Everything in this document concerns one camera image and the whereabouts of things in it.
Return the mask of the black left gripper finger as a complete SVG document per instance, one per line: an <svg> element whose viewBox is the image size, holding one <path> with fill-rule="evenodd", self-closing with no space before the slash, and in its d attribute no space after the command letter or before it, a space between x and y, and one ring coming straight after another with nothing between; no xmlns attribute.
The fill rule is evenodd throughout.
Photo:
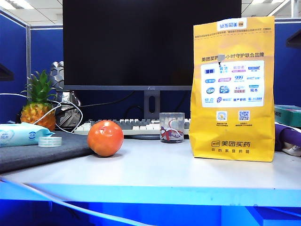
<svg viewBox="0 0 301 226"><path fill-rule="evenodd" d="M13 81L14 73L3 64L0 64L0 81Z"/></svg>

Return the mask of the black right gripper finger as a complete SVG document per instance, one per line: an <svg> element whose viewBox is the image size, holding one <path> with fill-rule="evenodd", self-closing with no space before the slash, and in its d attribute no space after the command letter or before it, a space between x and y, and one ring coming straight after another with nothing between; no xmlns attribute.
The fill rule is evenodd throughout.
<svg viewBox="0 0 301 226"><path fill-rule="evenodd" d="M301 29L286 39L286 47L301 48Z"/></svg>

